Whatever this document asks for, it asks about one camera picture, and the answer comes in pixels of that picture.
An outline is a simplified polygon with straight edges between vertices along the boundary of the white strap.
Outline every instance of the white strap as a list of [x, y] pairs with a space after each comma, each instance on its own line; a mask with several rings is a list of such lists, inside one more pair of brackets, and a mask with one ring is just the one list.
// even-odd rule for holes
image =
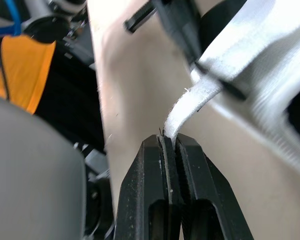
[[268, 46], [299, 27], [300, 0], [247, 0], [203, 53], [199, 63], [209, 74], [200, 76], [174, 105], [165, 135], [175, 143], [184, 122], [220, 92], [217, 78], [232, 81]]

